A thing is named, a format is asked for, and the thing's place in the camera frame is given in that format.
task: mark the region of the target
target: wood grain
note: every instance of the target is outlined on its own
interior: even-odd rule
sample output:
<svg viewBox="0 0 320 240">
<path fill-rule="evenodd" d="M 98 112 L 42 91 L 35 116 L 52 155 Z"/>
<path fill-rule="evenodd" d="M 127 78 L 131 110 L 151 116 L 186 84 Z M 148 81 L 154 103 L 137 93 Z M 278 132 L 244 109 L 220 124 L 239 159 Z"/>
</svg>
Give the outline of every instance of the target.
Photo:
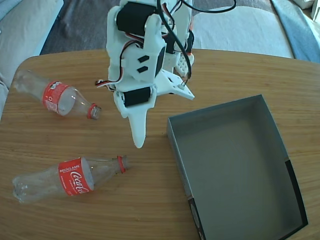
<svg viewBox="0 0 320 240">
<path fill-rule="evenodd" d="M 42 55 L 21 69 L 78 88 L 103 114 L 98 121 L 63 118 L 11 88 L 0 123 L 1 240 L 198 239 L 174 156 L 166 137 L 168 116 L 263 94 L 289 152 L 309 225 L 290 239 L 320 239 L 320 65 L 228 51 L 195 50 L 189 87 L 193 101 L 158 98 L 149 111 L 147 138 L 136 149 L 129 122 L 105 79 L 104 50 Z M 133 168 L 94 193 L 21 205 L 11 180 L 78 156 L 128 155 Z"/>
</svg>

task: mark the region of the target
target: red bottle label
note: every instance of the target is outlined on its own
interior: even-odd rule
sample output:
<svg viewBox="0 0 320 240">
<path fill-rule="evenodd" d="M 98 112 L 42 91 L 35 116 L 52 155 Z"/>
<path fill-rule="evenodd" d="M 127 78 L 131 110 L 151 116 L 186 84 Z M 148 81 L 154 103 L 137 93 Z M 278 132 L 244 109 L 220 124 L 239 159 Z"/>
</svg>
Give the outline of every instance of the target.
<svg viewBox="0 0 320 240">
<path fill-rule="evenodd" d="M 62 187 L 69 196 L 92 192 L 85 179 L 81 157 L 59 163 L 58 171 Z"/>
<path fill-rule="evenodd" d="M 43 105 L 49 110 L 59 113 L 58 103 L 61 98 L 62 93 L 68 88 L 69 86 L 63 84 L 60 81 L 53 81 L 48 84 L 48 86 L 44 89 L 42 103 Z"/>
</svg>

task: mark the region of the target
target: plastic bottle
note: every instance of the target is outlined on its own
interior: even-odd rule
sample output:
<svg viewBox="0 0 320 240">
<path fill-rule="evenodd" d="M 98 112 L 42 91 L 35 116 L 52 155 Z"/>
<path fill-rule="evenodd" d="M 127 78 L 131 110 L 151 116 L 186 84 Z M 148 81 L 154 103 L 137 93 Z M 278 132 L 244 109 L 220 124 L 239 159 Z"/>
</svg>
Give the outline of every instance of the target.
<svg viewBox="0 0 320 240">
<path fill-rule="evenodd" d="M 79 157 L 43 171 L 16 176 L 12 180 L 13 195 L 20 203 L 33 203 L 50 197 L 84 194 L 127 168 L 127 158 L 122 156 L 110 160 Z"/>
<path fill-rule="evenodd" d="M 101 108 L 89 103 L 73 86 L 38 76 L 30 70 L 19 70 L 14 87 L 19 93 L 31 95 L 49 110 L 61 116 L 87 116 L 98 119 Z"/>
</svg>

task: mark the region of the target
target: gray carpet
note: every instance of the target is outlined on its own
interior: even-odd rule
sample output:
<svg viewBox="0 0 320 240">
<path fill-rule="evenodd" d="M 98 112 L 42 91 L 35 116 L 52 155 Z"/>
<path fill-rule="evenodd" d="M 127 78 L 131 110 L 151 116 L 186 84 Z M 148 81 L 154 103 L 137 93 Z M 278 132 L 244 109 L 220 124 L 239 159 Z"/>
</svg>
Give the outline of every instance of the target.
<svg viewBox="0 0 320 240">
<path fill-rule="evenodd" d="M 103 49 L 107 42 L 107 14 L 119 0 L 64 0 L 41 54 Z M 194 0 L 201 9 L 231 6 L 232 0 Z M 237 6 L 273 12 L 270 0 L 237 0 Z"/>
</svg>

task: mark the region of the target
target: couch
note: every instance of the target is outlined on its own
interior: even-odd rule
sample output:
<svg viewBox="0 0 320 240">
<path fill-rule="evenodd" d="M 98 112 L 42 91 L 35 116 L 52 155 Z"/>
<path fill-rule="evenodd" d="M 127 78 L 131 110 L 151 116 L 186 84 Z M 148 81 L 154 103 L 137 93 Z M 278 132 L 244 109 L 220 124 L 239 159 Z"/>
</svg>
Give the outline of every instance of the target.
<svg viewBox="0 0 320 240">
<path fill-rule="evenodd" d="M 0 0 L 0 119 L 18 66 L 40 54 L 63 0 Z"/>
</svg>

